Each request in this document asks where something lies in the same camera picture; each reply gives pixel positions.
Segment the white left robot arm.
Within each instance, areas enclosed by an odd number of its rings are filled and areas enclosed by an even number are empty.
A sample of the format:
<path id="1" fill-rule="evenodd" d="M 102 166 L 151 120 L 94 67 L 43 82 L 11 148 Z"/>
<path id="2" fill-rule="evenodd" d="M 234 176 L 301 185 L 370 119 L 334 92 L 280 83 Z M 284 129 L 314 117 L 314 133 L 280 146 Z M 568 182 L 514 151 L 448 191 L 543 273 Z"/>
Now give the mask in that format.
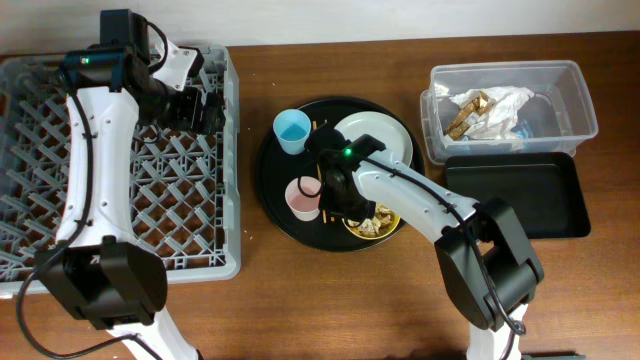
<path id="1" fill-rule="evenodd" d="M 141 248 L 130 216 L 130 155 L 138 125 L 212 134 L 224 126 L 223 95 L 193 87 L 202 53 L 162 38 L 128 9 L 100 14 L 100 39 L 65 55 L 71 149 L 55 247 L 36 254 L 33 278 L 75 319 L 108 331 L 139 359 L 196 359 L 166 307 L 161 258 Z"/>

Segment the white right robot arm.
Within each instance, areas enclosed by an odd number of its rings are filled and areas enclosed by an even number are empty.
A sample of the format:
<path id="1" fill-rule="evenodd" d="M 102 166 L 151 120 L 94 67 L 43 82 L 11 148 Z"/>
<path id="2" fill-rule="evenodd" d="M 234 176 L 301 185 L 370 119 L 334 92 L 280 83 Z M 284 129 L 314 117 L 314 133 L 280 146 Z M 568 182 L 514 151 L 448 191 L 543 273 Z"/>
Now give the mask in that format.
<path id="1" fill-rule="evenodd" d="M 470 324 L 467 358 L 522 358 L 523 317 L 544 271 L 509 205 L 439 186 L 370 135 L 350 141 L 324 124 L 305 148 L 321 173 L 321 209 L 361 222 L 382 204 L 433 243 L 447 295 Z"/>

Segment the pink plastic cup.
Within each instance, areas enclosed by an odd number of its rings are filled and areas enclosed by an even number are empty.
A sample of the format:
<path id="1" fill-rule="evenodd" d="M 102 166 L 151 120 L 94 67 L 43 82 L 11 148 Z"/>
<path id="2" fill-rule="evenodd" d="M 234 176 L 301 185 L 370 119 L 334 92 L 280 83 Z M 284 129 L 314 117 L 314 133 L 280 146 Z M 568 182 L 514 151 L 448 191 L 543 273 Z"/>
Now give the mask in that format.
<path id="1" fill-rule="evenodd" d="M 320 196 L 314 197 L 321 182 L 313 177 L 302 176 L 292 180 L 286 187 L 285 202 L 293 215 L 300 221 L 312 221 L 320 214 Z"/>

